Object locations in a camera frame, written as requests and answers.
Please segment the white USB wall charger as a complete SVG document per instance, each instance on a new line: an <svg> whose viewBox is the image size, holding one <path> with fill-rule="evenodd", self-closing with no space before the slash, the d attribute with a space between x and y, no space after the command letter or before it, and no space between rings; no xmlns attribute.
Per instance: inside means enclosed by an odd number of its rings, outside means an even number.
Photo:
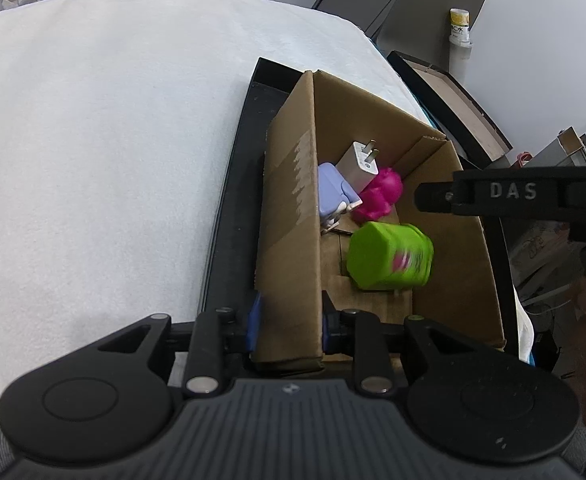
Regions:
<svg viewBox="0 0 586 480"><path fill-rule="evenodd" d="M374 140L367 143L354 141L336 164L337 171L357 194L363 192L379 174L378 154Z"/></svg>

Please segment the black side table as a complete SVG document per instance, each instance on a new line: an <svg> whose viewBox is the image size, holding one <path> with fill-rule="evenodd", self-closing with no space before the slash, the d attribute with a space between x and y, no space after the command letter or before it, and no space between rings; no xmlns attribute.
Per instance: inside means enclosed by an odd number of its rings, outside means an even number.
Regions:
<svg viewBox="0 0 586 480"><path fill-rule="evenodd" d="M396 51L386 61L470 165L487 168L512 150L511 142L483 107L445 70Z"/></svg>

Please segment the grey upright panel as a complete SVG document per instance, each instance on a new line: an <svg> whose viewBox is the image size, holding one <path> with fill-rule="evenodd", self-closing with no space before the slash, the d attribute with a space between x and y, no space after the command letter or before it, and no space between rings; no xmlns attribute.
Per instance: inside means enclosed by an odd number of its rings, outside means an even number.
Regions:
<svg viewBox="0 0 586 480"><path fill-rule="evenodd" d="M359 27L383 53L397 51L419 60L448 63L453 8L475 18L485 0L316 0L314 8Z"/></svg>

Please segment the green cube toy box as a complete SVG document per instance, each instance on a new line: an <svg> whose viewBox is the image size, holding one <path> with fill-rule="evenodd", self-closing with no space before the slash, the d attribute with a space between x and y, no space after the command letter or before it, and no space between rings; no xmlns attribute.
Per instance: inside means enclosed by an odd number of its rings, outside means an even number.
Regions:
<svg viewBox="0 0 586 480"><path fill-rule="evenodd" d="M404 290L427 284L432 241L411 224L367 222L351 235L346 270L362 290Z"/></svg>

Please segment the brown cardboard box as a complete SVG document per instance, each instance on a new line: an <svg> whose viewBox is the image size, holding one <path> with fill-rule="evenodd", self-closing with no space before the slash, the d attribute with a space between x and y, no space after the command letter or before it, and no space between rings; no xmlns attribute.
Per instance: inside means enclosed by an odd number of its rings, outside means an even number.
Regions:
<svg viewBox="0 0 586 480"><path fill-rule="evenodd" d="M322 229L319 168L340 165L367 143L377 152L377 177L335 228ZM421 183L448 181L460 167L452 143L419 119L330 74L304 74L267 131L254 359L322 367L325 299L389 323L419 314L503 347L482 222L415 207Z"/></svg>

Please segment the magenta bear toy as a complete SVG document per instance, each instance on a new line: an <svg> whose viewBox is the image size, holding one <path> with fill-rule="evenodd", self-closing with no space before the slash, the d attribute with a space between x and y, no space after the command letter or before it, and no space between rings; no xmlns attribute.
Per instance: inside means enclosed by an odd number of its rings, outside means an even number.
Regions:
<svg viewBox="0 0 586 480"><path fill-rule="evenodd" d="M382 168L379 174L359 194L361 204L351 211L357 224L378 221L388 216L404 193L404 183L392 168Z"/></svg>

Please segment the yellow capped spray bottle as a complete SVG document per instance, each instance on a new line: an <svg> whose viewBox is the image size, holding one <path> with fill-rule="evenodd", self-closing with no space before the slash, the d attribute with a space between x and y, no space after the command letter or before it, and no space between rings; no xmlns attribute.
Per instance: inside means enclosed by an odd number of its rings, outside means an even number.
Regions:
<svg viewBox="0 0 586 480"><path fill-rule="evenodd" d="M464 84L472 53L471 16L468 10L451 8L449 11L449 70L459 84Z"/></svg>

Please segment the black shallow tray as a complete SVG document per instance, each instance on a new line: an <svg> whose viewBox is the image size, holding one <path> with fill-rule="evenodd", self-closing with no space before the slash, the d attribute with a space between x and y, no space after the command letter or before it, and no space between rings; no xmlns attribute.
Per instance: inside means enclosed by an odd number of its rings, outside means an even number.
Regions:
<svg viewBox="0 0 586 480"><path fill-rule="evenodd" d="M393 53L389 58L398 76L408 78L409 90L418 92L419 100L426 99L427 111L436 110L436 118L442 116L446 128L460 131L463 146L472 152L471 162L461 157L463 169L475 169L479 160L479 144L471 141L471 133L462 133L441 99L432 98L433 91L418 84L418 76L412 68ZM261 177L264 170L267 126L293 91L302 73L294 68L267 58L259 58L240 114L235 142L230 155L223 192L216 214L215 228L209 252L205 282L199 310L215 310L228 307L235 313L249 311L253 304L254 272L257 258L259 215L261 214ZM512 278L506 255L502 225L496 218L478 220L484 229L487 254L497 286L497 298L502 328L506 334L506 352L517 355L520 336L517 335L515 295L511 290Z"/></svg>

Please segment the purple block figure toy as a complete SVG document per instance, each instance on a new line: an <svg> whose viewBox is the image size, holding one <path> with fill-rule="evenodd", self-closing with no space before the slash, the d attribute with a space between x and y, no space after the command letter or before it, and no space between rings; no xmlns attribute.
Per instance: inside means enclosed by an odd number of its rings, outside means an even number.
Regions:
<svg viewBox="0 0 586 480"><path fill-rule="evenodd" d="M335 228L346 212L363 201L339 170L329 162L318 166L318 214L322 233Z"/></svg>

